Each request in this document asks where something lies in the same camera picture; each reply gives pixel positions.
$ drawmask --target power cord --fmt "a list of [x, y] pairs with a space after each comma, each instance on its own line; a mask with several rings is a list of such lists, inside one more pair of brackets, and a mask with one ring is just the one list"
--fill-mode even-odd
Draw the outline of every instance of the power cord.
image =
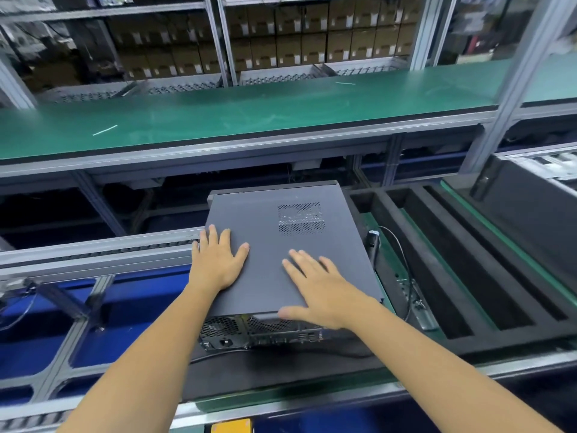
[[415, 290], [415, 287], [413, 286], [414, 278], [411, 274], [411, 269], [408, 266], [408, 261], [407, 258], [405, 257], [405, 253], [403, 252], [403, 247], [400, 245], [400, 241], [396, 237], [395, 233], [385, 226], [379, 225], [379, 228], [388, 231], [394, 237], [395, 241], [397, 242], [397, 245], [399, 246], [400, 254], [403, 256], [403, 262], [405, 263], [405, 269], [407, 270], [407, 278], [408, 278], [407, 313], [405, 314], [404, 318], [404, 321], [407, 322], [408, 317], [411, 315], [411, 301], [413, 300], [413, 292]]
[[28, 304], [28, 306], [26, 307], [26, 309], [24, 310], [24, 313], [22, 313], [21, 315], [19, 315], [19, 317], [14, 320], [13, 322], [9, 323], [8, 325], [6, 325], [5, 327], [0, 327], [0, 331], [6, 331], [6, 330], [10, 330], [12, 327], [14, 327], [16, 324], [18, 324], [18, 322], [20, 322], [21, 320], [24, 319], [24, 317], [28, 314], [28, 312], [30, 311], [30, 309], [32, 308], [32, 306], [34, 305], [34, 300], [36, 299], [37, 295], [34, 295], [32, 297], [32, 301], [30, 301], [30, 304]]
[[[259, 348], [236, 348], [236, 349], [229, 349], [229, 350], [223, 350], [214, 354], [208, 354], [206, 356], [202, 356], [202, 357], [197, 357], [197, 358], [193, 358], [189, 365], [192, 364], [196, 364], [199, 363], [201, 361], [204, 360], [209, 360], [210, 358], [214, 358], [214, 357], [220, 357], [223, 356], [225, 354], [231, 354], [231, 353], [235, 353], [235, 352], [258, 352], [258, 351], [263, 351], [266, 349], [270, 349], [270, 348], [264, 348], [264, 347], [259, 347]], [[331, 350], [331, 349], [310, 349], [310, 350], [299, 350], [299, 351], [295, 351], [295, 354], [322, 354], [322, 355], [326, 355], [326, 356], [337, 356], [337, 357], [346, 357], [346, 358], [369, 358], [369, 357], [374, 357], [373, 353], [367, 353], [367, 354], [356, 354], [356, 353], [347, 353], [347, 352], [342, 352], [342, 351], [336, 351], [336, 350]]]

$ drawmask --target perforated vent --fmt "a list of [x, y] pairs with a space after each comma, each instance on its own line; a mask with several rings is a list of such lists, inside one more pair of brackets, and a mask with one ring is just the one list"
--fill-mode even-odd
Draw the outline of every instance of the perforated vent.
[[200, 329], [200, 337], [219, 337], [240, 334], [233, 318], [218, 316], [208, 319]]
[[298, 322], [294, 320], [259, 320], [251, 316], [246, 321], [249, 332], [254, 334], [285, 333], [298, 331]]
[[279, 205], [279, 233], [282, 235], [314, 234], [324, 228], [319, 202]]

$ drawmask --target stack of cardboard boxes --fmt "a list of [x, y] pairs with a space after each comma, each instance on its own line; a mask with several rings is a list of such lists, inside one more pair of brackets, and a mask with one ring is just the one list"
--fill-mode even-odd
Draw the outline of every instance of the stack of cardboard boxes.
[[237, 72], [406, 56], [422, 0], [331, 0], [226, 9]]
[[111, 18], [108, 26], [131, 79], [220, 72], [204, 11]]

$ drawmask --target yellow object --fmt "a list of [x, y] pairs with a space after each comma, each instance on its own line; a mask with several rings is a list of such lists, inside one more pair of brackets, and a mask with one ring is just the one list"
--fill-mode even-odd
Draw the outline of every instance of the yellow object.
[[250, 419], [237, 419], [236, 421], [219, 422], [211, 428], [212, 433], [252, 433]]

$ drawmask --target hand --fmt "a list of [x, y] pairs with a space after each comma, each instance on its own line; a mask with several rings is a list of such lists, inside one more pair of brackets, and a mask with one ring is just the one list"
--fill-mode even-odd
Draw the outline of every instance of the hand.
[[305, 320], [334, 330], [350, 329], [354, 310], [371, 298], [347, 282], [328, 258], [319, 257], [321, 266], [304, 250], [291, 249], [288, 254], [302, 272], [287, 259], [283, 260], [283, 266], [305, 298], [308, 308], [286, 306], [279, 310], [279, 317]]
[[230, 286], [241, 273], [249, 254], [249, 244], [244, 243], [233, 256], [230, 252], [230, 229], [220, 234], [220, 240], [214, 225], [206, 231], [200, 231], [200, 244], [192, 243], [192, 266], [188, 285], [193, 288], [206, 288], [216, 295]]

